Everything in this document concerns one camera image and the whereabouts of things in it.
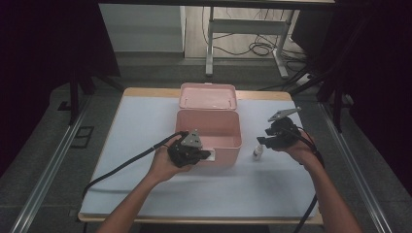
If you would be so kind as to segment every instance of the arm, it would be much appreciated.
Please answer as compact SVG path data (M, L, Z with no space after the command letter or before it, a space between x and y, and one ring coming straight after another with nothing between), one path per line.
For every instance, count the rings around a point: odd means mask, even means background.
M312 151L300 141L283 151L302 164L309 172L318 197L326 232L362 232L355 216Z
M171 139L166 146L169 147L174 140L176 138ZM177 173L190 170L190 165L182 168L176 167L169 158L167 147L161 147L155 152L148 174L109 214L97 232L128 232L152 189L159 183L168 181Z

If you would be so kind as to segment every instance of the black cable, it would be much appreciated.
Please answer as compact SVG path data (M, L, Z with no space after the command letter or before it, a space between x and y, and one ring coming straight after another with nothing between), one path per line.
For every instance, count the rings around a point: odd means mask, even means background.
M291 50L282 50L282 51L306 55L306 53L302 51L291 51Z
M298 129L301 129L309 138L309 140L303 138L301 135L295 134L292 131L290 131L289 129L286 128L281 128L282 130L292 134L294 137L296 137L298 140L300 140L301 142L303 142L304 144L306 144L311 151L313 152L313 154L315 154L315 156L318 158L319 162L321 162L322 166L325 168L325 163L324 163L324 159L321 155L321 153L318 151L318 149L316 148L315 142L313 142L312 138L309 136L309 134L302 128L302 127L297 127ZM310 203L308 209L306 210L305 214L303 215L303 217L300 219L299 224L296 226L296 228L294 229L293 233L297 233L299 232L299 230L302 228L303 224L305 223L305 221L307 220L307 218L309 217L310 213L313 211L313 209L315 208L316 202L318 201L318 198L316 196L316 193L312 199L312 202Z
M140 159L140 158L148 155L149 153L157 150L158 148L160 148L161 146L163 146L165 143L167 143L170 139L176 137L177 135L183 135L184 133L185 133L185 132L181 131L181 132L177 132L177 133L174 133L174 134L170 135L169 137L163 139L163 140L162 140L161 142L159 142L158 144L155 144L154 146L152 146L150 149L147 149L146 151L144 151L144 152L142 152L142 153L140 153L140 154L138 154L138 155L130 158L129 160L127 160L126 162L124 162L121 166L115 168L115 169L112 170L111 172L109 172L109 173L107 173L107 174L105 174L105 175L103 175L103 176L95 179L94 181L90 182L90 183L85 187L85 189L84 189L84 191L83 191L83 198L85 198L88 189L91 188L91 187L92 187L93 185L95 185L96 183L99 183L99 182L105 180L106 178L108 178L108 177L110 177L110 176L113 176L116 172L120 171L121 169L123 169L124 167L126 167L126 166L128 166L129 164L133 163L134 161L136 161L136 160L138 160L138 159Z
M269 11L270 11L270 9L267 9L267 11L266 11L266 15L264 16L264 19L263 19L263 20L266 20L267 15L269 14Z
M83 224L83 233L87 232L87 222L85 222L85 224Z
M261 11L262 11L262 8L260 8L260 10L257 12L257 14L254 16L254 18L253 18L253 19L257 18L258 14L260 14L260 15L261 15Z
M289 80L287 80L286 82L284 82L282 84L275 84L275 85L267 86L267 87L264 87L264 88L260 88L257 91L264 91L264 90L275 88L275 87L281 87L282 90L283 90L284 87L288 86L291 83L295 83L297 80L299 80L301 77L303 77L303 75L306 72L307 72L307 68L305 66L302 69L300 69L296 74L294 74L294 76L292 78L290 78Z
M313 208L315 208L316 203L318 202L318 198L316 197L316 194L313 196L312 202L310 203L308 209L306 210L305 214L303 217L300 219L300 222L297 224L296 228L294 229L293 233L297 233L300 231L302 228L303 224L309 217L310 213L312 212Z
M320 75L316 75L314 76L312 79L310 79L307 83L300 85L298 87L296 87L293 90L288 91L288 93L291 96L294 96L295 94L317 84L322 82L327 76L329 76L330 74L332 74L332 72L334 71L335 65L333 65L332 67L330 67L327 71L325 71L324 73L320 74Z
M296 61L290 60L290 61L287 61L287 62L286 62L286 67L288 67L288 69L290 69L290 70L292 70L292 71L294 71L294 72L298 72L299 70L296 70L296 69L294 69L293 67L291 67L291 66L289 65L289 63L305 63L305 62L304 62L304 61L298 61L298 60L296 60Z
M295 56L290 56L287 55L286 53L282 52L281 53L282 58L284 58L284 60L289 60L289 61L301 61L303 63L307 63L308 58L307 57L295 57Z
M228 8L228 7L226 7L226 13L227 13L227 15L231 18L231 15L230 15L230 13L229 13L229 8Z
M289 79L288 83L282 87L282 91L287 91L290 86L297 83L303 76L309 71L308 67L303 67L300 71L298 71L291 79Z
M269 11L270 10L266 11L266 15L264 16L264 19L267 18L268 14L269 14ZM255 17L261 12L262 12L262 9L260 9L260 11L257 12ZM203 21L204 21L204 7L202 7L202 34L203 34L203 39L204 39L206 45L209 45L209 42L206 39L205 30L204 30L204 22ZM220 39L220 38L227 37L227 36L231 36L231 35L234 35L234 33L228 33L228 34L225 34L225 35L222 35L222 36L214 37L213 40ZM266 43L258 42L258 38L262 38L262 39L266 40L267 42L270 43L270 45L266 44ZM231 55L243 55L243 54L248 53L249 51L252 51L254 54L256 54L258 56L266 56L266 55L268 55L269 53L271 53L272 51L274 51L276 49L277 40L278 40L278 37L276 37L276 42L275 42L275 44L273 44L272 42L270 42L266 38L263 38L262 36L257 35L257 37L255 38L255 41L249 44L249 49L248 50L242 51L242 52L237 52L237 53L225 50L225 49L220 48L220 47L213 47L213 48L217 49L217 50L222 50L222 51L224 51L228 54L231 54ZM264 50L266 50L266 52L258 52L258 51L255 50L256 48L264 49Z

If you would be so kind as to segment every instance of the white tabletop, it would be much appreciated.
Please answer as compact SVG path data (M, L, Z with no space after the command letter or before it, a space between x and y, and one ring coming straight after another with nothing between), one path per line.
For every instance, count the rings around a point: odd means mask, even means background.
M92 179L110 172L175 131L178 98L123 96ZM267 119L293 101L239 100L242 148L232 167L195 166L159 184L138 217L300 218L315 193L308 173L287 154L265 149L260 161L252 152L266 136ZM290 116L301 126L297 114ZM149 170L153 153L97 183L80 210L84 216L109 214Z

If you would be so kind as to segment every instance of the cable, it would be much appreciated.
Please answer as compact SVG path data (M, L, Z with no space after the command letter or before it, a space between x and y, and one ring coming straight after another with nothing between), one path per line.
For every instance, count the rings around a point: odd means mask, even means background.
M298 60L296 60L296 61L290 60L290 61L287 61L287 62L286 62L286 67L288 67L288 69L290 69L290 70L292 70L292 71L294 71L294 72L298 72L299 70L296 70L296 69L292 68L292 67L289 65L289 63L305 63L305 62L304 62L304 61L298 61Z
M87 222L85 222L85 224L83 224L83 233L87 232Z
M95 185L96 183L99 183L99 182L103 181L104 179L106 179L106 178L108 178L108 177L110 177L110 176L113 176L116 172L120 171L121 169L123 169L124 167L126 167L126 166L128 166L129 164L133 163L134 161L136 161L136 160L138 160L138 159L140 159L140 158L148 155L149 153L151 153L151 152L157 150L158 148L160 148L161 146L164 146L164 144L167 143L170 139L176 137L177 135L183 135L183 134L185 134L185 132L181 131L181 132L177 132L177 133L174 133L174 134L170 135L169 137L163 139L163 140L162 140L161 142L159 142L158 144L155 144L154 146L152 146L150 149L147 149L146 151L144 151L144 152L142 152L142 153L140 153L140 154L138 154L138 155L130 158L129 160L127 160L126 162L124 162L121 166L115 168L115 169L112 170L111 172L109 172L109 173L107 173L107 174L105 174L105 175L103 175L103 176L95 179L94 181L90 182L90 183L85 187L85 189L84 189L84 191L83 191L83 198L85 198L88 189L91 188L91 187L92 187L93 185Z
M266 19L267 19L267 16L268 16L268 14L269 14L269 11L270 11L270 10L267 10L267 11L266 11L266 14L265 14L263 20L266 20ZM227 9L226 9L226 13L227 13L227 15L231 18L231 15L228 13L228 10L227 10ZM254 19L257 17L258 14L260 14L260 19L262 19L262 9L260 9L260 10L257 12L257 14L254 16ZM203 39L204 39L206 45L209 45L209 42L208 42L208 40L206 39L205 29L204 29L204 7L202 7L202 34L203 34ZM225 35L222 35L222 36L214 37L213 40L220 39L220 38L227 37L227 36L231 36L231 35L234 35L234 33L228 33L228 34L225 34ZM269 44L259 42L259 41L258 41L259 38L261 38L261 39L269 42ZM217 50L222 50L222 51L224 51L224 52L226 52L226 53L228 53L228 54L231 54L231 55L243 55L243 54L248 53L249 51L252 51L254 54L256 54L256 55L258 55L258 56L267 56L268 54L270 54L271 52L273 52L273 51L276 49L277 40L278 40L278 36L276 37L276 42L275 42L275 43L272 43L272 42L270 42L269 40L267 40L266 38L262 37L261 35L257 35L257 37L255 38L255 41L249 44L249 49L248 49L248 50L245 50L245 51L242 51L242 52L231 52L231 51L225 50L225 49L220 48L220 47L213 47L213 48L214 48L214 49L217 49ZM258 52L258 51L256 50L257 48L263 49L263 50L265 50L265 52Z
M282 51L286 51L286 52L298 53L298 54L304 54L304 55L306 55L306 53L305 53L305 52L301 52L301 51L291 51L291 50L282 50Z
M229 13L229 7L226 7L226 13L227 13L227 15L229 16L229 18L231 18L231 15L230 15L230 13Z
M324 159L321 155L321 153L318 151L318 149L316 148L315 142L313 142L312 138L309 136L309 134L306 132L306 130L304 130L302 127L297 127L298 129L301 129L309 138L309 140L303 138L301 135L297 135L295 133L293 133L292 131L290 131L289 129L286 128L281 128L282 130L285 130L286 132L292 134L294 137L296 137L298 140L300 140L301 142L303 142L304 144L306 144L311 151L313 152L313 154L315 154L315 156L318 158L319 162L321 162L322 166L325 168L325 163L324 163ZM312 202L310 203L308 209L306 210L305 214L303 215L303 217L300 219L299 224L296 226L296 228L294 229L293 233L297 233L300 231L300 229L302 228L303 224L305 223L305 221L307 220L307 218L309 217L310 213L313 211L313 209L315 208L316 202L318 201L318 198L316 196L316 193L312 199Z
M293 77L288 79L286 82L282 84L275 84L275 85L267 86L267 87L258 89L257 91L263 91L263 90L271 89L274 87L281 87L282 90L284 90L285 87L288 87L288 85L296 83L299 79L301 79L308 72L308 70L309 70L309 66L306 65L302 69L300 69L296 74L294 74Z

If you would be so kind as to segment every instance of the black curtain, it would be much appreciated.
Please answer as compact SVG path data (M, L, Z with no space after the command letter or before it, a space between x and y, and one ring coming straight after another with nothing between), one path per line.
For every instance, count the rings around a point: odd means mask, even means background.
M351 115L412 194L412 3L380 1L348 65Z
M2 1L0 4L0 174L18 154L73 75L119 76L96 3Z

